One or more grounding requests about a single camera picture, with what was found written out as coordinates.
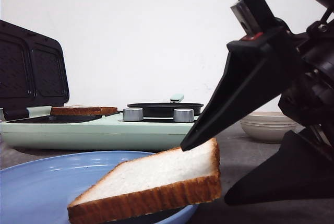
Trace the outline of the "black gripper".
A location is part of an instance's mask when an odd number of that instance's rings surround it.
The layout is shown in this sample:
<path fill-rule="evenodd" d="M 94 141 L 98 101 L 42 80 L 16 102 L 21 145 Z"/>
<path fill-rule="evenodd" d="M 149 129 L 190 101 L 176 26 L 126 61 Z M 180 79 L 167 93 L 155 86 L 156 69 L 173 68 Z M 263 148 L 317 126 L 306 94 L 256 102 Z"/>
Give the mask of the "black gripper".
<path fill-rule="evenodd" d="M 300 34 L 276 27 L 227 48 L 223 76 L 182 150 L 203 144 L 284 92 L 282 112 L 304 126 L 300 134 L 333 161 L 333 21 L 323 17 Z"/>

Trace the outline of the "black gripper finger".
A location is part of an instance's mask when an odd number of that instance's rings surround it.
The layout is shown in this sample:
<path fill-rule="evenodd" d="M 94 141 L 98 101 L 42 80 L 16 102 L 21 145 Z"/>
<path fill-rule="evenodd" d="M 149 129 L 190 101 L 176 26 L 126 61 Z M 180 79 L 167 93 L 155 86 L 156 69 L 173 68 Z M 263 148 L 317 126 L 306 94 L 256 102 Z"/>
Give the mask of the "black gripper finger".
<path fill-rule="evenodd" d="M 226 193 L 228 205 L 293 199 L 333 198 L 333 154 L 313 144 L 304 129 L 285 134 L 279 150 L 237 181 Z"/>

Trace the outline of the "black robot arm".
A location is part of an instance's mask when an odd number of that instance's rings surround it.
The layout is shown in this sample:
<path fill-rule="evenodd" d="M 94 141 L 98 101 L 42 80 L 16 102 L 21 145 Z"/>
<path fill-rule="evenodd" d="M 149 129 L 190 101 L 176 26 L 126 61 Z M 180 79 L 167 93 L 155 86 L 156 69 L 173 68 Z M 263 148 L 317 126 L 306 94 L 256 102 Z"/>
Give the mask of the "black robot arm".
<path fill-rule="evenodd" d="M 333 198 L 333 0 L 305 32 L 294 34 L 265 0 L 237 0 L 232 11 L 246 35 L 228 43 L 223 76 L 181 142 L 193 149 L 271 99 L 303 126 L 279 150 L 236 182 L 228 205 Z"/>

